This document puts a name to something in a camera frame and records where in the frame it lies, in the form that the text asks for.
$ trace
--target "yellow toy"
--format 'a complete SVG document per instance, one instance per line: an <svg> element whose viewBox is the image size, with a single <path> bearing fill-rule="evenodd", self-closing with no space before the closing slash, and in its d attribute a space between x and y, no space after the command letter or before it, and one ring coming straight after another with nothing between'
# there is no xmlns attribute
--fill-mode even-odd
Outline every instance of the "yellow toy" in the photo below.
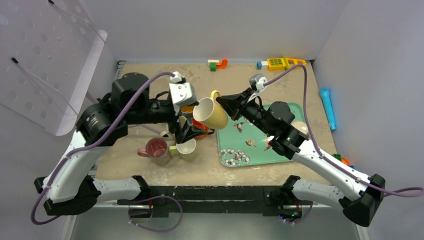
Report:
<svg viewBox="0 0 424 240"><path fill-rule="evenodd" d="M296 65L296 64L303 64L304 66L306 66L306 61L305 60L302 60L302 59L296 59L296 58L286 58L287 59L287 63L288 64L293 64L293 65Z"/></svg>
<svg viewBox="0 0 424 240"><path fill-rule="evenodd" d="M282 71L286 69L283 58L268 58L268 71Z"/></svg>

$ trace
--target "green toy block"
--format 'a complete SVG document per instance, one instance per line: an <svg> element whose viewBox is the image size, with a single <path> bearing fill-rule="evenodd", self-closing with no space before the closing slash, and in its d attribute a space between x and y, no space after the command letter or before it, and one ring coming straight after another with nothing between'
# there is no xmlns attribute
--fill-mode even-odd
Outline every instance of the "green toy block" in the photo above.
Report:
<svg viewBox="0 0 424 240"><path fill-rule="evenodd" d="M342 155L334 153L332 156L338 159L340 162L342 161Z"/></svg>
<svg viewBox="0 0 424 240"><path fill-rule="evenodd" d="M211 72L216 72L217 71L217 63L216 62L211 62L209 64L209 66L210 66L210 71Z"/></svg>
<svg viewBox="0 0 424 240"><path fill-rule="evenodd" d="M287 61L287 58L285 56L282 56L282 59L284 60L284 63L285 63L285 70L289 69L290 64L289 64L289 61Z"/></svg>

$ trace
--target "mug handle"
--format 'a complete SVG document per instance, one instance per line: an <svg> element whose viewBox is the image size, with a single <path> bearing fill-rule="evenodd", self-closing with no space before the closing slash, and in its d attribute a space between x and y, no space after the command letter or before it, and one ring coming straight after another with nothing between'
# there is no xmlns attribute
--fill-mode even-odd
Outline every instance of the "mug handle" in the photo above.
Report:
<svg viewBox="0 0 424 240"><path fill-rule="evenodd" d="M150 158L150 156L146 152L146 148L145 147L140 147L139 149L137 149L137 154L139 156L141 156L141 157Z"/></svg>
<svg viewBox="0 0 424 240"><path fill-rule="evenodd" d="M180 152L178 151L178 149L177 149L177 146L170 146L169 147L169 152L171 153L171 154L179 154Z"/></svg>
<svg viewBox="0 0 424 240"><path fill-rule="evenodd" d="M217 94L218 95L218 97L221 97L222 95L221 95L221 93L220 93L220 91L218 91L218 90L213 90L211 93L210 93L210 98L212 99L212 100L214 100L215 101L215 94Z"/></svg>

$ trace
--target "yellow mug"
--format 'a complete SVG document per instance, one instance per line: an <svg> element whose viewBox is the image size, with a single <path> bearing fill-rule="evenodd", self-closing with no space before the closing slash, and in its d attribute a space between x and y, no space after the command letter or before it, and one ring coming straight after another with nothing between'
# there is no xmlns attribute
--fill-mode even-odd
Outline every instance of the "yellow mug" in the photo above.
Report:
<svg viewBox="0 0 424 240"><path fill-rule="evenodd" d="M177 143L174 146L170 146L169 151L172 154L179 154L184 160L192 160L197 156L196 145L196 140L192 138L184 143Z"/></svg>
<svg viewBox="0 0 424 240"><path fill-rule="evenodd" d="M220 130L227 126L228 117L223 107L215 101L215 94L221 97L218 90L210 93L210 97L200 99L193 109L193 118L208 128Z"/></svg>

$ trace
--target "white toy block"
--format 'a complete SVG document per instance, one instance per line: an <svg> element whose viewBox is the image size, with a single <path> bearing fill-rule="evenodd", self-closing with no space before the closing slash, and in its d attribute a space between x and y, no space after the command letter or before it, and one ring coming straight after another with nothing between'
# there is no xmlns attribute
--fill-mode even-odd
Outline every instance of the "white toy block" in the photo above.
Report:
<svg viewBox="0 0 424 240"><path fill-rule="evenodd" d="M219 63L220 61L219 60L213 60L213 59L208 59L207 60L207 65L209 66L211 63Z"/></svg>

